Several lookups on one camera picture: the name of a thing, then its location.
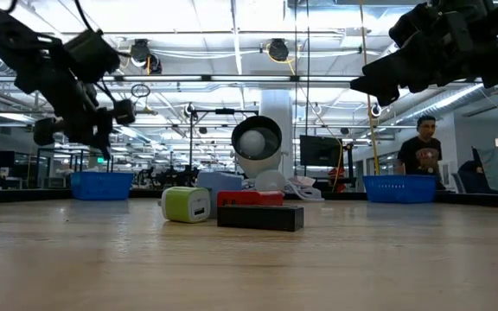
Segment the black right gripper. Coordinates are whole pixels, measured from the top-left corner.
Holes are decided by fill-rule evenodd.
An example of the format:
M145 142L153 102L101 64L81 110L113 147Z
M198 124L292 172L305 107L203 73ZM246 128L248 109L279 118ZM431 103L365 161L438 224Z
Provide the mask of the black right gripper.
M411 93L457 79L498 84L498 5L492 0L430 0L402 15L389 36L403 54L365 65L350 88L388 106L399 88Z

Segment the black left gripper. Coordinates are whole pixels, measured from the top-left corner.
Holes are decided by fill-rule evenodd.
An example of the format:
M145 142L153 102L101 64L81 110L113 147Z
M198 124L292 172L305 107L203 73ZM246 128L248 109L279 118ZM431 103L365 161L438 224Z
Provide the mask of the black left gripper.
M46 146L54 143L56 133L62 133L71 143L97 147L105 159L110 159L109 135L112 133L113 123L132 124L136 120L136 109L130 99L116 100L113 97L111 109L100 106L97 88L107 92L103 86L80 82L65 100L65 105L54 108L54 117L35 122L34 142Z

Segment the green USB wall charger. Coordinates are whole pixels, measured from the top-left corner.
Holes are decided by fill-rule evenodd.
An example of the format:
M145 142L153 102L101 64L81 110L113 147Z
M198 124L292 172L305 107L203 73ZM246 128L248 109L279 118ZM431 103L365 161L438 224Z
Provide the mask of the green USB wall charger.
M203 187L169 187L162 193L161 208L166 220L199 223L210 215L210 194Z

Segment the light blue wall charger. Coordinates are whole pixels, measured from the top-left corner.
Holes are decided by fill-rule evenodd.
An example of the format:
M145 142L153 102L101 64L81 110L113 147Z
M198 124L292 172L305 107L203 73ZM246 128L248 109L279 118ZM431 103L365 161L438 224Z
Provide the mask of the light blue wall charger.
M200 172L197 187L206 188L210 197L210 219L217 216L217 196L220 191L239 191L242 189L243 177L223 172Z

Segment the red USB wall charger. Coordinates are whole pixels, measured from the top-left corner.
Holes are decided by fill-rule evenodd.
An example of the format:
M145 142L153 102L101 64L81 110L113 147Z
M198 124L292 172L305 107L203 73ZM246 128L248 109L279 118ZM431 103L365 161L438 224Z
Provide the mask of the red USB wall charger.
M284 194L279 191L220 191L217 206L282 206Z

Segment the black rectangular box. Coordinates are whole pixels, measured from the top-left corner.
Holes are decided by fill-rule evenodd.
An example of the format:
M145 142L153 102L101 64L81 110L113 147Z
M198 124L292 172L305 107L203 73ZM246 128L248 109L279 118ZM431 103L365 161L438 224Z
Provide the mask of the black rectangular box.
M217 226L296 232L304 227L301 206L220 206Z

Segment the blue plastic basket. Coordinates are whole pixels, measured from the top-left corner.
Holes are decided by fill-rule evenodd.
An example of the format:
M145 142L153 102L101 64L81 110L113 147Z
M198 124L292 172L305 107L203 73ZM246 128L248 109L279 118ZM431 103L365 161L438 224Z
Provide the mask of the blue plastic basket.
M367 199L376 203L430 203L436 194L432 175L367 175L363 177Z
M133 173L75 172L71 174L72 196L77 200L127 200Z

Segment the red background equipment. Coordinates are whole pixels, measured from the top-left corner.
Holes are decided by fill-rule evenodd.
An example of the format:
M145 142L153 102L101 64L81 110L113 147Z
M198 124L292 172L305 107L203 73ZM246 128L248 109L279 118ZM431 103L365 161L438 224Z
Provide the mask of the red background equipment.
M334 193L342 193L345 190L344 178L344 168L332 168L328 172L329 185L332 187Z

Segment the grey tarp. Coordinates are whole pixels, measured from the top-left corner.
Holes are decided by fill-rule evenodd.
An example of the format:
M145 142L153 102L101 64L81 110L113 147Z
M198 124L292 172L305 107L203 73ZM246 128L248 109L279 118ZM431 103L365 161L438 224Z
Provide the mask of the grey tarp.
M489 186L498 188L498 147L472 150L475 159L482 165Z

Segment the white spot lamp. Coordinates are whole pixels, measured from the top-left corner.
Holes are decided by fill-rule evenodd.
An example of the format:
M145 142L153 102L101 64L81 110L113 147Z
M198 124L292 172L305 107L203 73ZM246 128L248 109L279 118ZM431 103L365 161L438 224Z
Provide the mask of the white spot lamp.
M282 143L282 131L269 117L249 117L233 129L234 154L245 176L254 181L256 191L284 191L286 179L280 171Z

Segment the black stand frame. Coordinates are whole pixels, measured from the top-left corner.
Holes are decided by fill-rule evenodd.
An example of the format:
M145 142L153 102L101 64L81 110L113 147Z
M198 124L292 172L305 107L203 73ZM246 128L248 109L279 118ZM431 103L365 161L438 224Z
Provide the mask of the black stand frame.
M255 116L259 115L258 111L250 111L250 110L236 110L232 108L216 108L216 109L195 109L192 104L189 104L187 107L187 112L189 114L189 152L188 152L188 166L189 170L193 169L193 140L194 140L194 118L195 114L202 113L202 116L198 118L201 121L208 113L213 113L216 115L235 115L239 114L247 114L253 113Z

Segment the black table frame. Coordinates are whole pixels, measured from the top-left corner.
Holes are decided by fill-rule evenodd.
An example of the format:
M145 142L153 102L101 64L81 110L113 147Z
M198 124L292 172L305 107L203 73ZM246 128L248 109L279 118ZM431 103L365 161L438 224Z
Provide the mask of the black table frame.
M366 200L366 193L325 193L325 201L334 200ZM70 200L72 192L69 189L25 189L25 190L0 190L0 203L38 201L38 200ZM498 195L496 194L454 194L437 192L435 203L486 206L498 208Z

